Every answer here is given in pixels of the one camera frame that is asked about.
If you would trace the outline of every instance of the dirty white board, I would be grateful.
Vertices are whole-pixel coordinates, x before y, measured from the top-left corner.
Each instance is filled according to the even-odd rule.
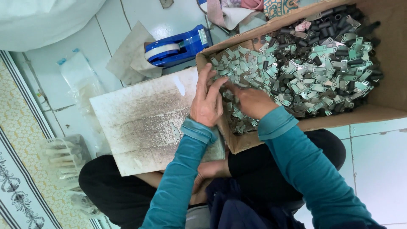
[[[192,67],[90,99],[122,176],[163,170],[172,161],[179,142],[172,124],[179,130],[188,116],[197,80]],[[220,142],[206,158],[225,158]]]

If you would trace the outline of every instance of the open cardboard box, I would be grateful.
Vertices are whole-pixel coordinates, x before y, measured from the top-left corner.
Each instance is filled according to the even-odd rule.
[[[357,3],[357,7],[370,22],[381,21],[375,35],[382,40],[376,48],[376,57],[381,62],[385,78],[380,86],[369,93],[368,105],[355,109],[353,113],[336,116],[316,117],[301,120],[298,126],[304,130],[317,130],[343,126],[353,123],[367,123],[407,117],[407,1],[406,0],[328,0],[315,3],[278,18],[273,18],[265,25],[248,32],[236,35],[228,40],[206,48],[196,56],[198,71],[206,63],[208,56],[238,43],[276,31],[299,19],[337,7],[343,4]],[[225,115],[219,121],[219,129],[233,154],[262,144],[257,131],[236,136],[233,135]]]

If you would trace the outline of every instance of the black pants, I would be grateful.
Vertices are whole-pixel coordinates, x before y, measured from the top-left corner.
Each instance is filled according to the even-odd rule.
[[[339,170],[345,162],[342,142],[327,130],[305,132]],[[302,194],[287,183],[267,145],[229,155],[228,165],[242,190],[254,201],[273,202],[289,210],[299,209]],[[104,155],[88,162],[79,175],[79,185],[89,199],[122,229],[138,228],[156,191],[135,176],[121,177],[113,156]]]

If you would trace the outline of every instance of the teal sleeve cuff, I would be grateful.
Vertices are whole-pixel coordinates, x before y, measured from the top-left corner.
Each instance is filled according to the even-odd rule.
[[[258,124],[258,138],[261,141],[274,139],[298,123],[298,120],[289,114],[283,106],[279,106],[276,109],[266,114]]]
[[[185,118],[184,123],[181,126],[181,131],[191,138],[205,143],[206,145],[212,145],[218,139],[218,137],[209,127],[195,122],[188,117]]]

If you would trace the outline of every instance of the tape roll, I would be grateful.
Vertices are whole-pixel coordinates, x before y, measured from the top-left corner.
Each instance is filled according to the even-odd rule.
[[[159,46],[157,48],[153,48],[150,51],[146,52],[144,54],[144,57],[146,58],[146,60],[149,60],[151,57],[153,57],[157,54],[167,52],[167,51],[172,51],[172,50],[180,50],[179,44],[166,44],[163,46]]]

